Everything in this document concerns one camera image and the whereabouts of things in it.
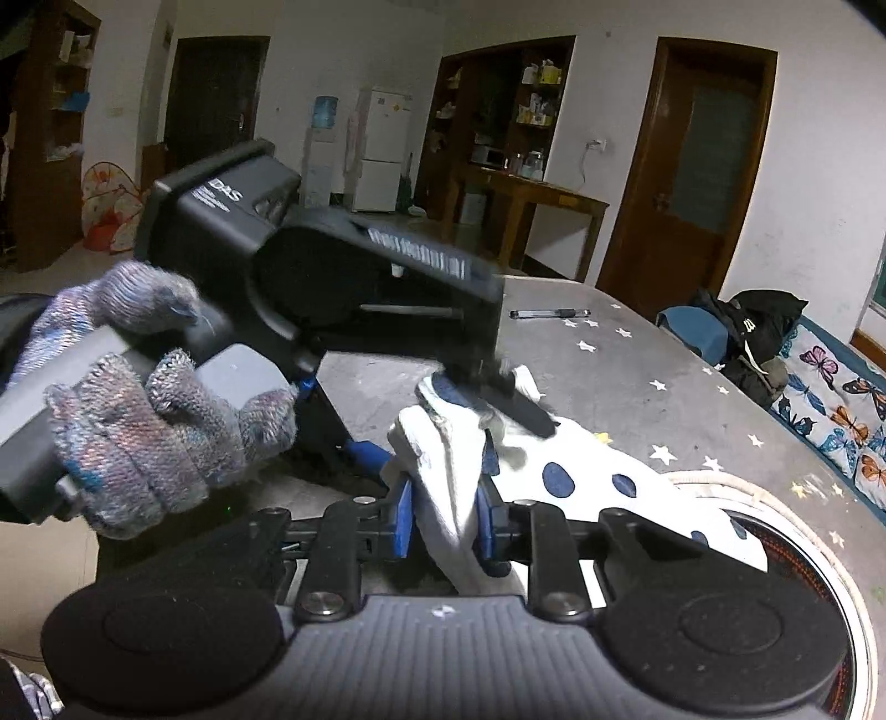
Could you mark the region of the left hand knitted glove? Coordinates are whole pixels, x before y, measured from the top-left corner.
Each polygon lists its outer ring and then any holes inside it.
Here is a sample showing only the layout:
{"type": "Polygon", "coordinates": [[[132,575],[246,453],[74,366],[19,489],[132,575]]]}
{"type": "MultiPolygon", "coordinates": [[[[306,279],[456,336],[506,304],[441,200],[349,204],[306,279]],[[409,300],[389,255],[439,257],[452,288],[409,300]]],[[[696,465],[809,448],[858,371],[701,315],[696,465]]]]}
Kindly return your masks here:
{"type": "MultiPolygon", "coordinates": [[[[21,383],[99,327],[146,336],[197,318],[189,279],[125,261],[49,301],[8,383],[21,383]]],[[[120,354],[105,354],[80,385],[53,384],[42,396],[55,451],[81,487],[81,513],[112,540],[131,540],[200,506],[284,453],[297,434],[296,390],[275,388],[233,407],[201,383],[182,348],[167,352],[147,378],[120,354]]]]}

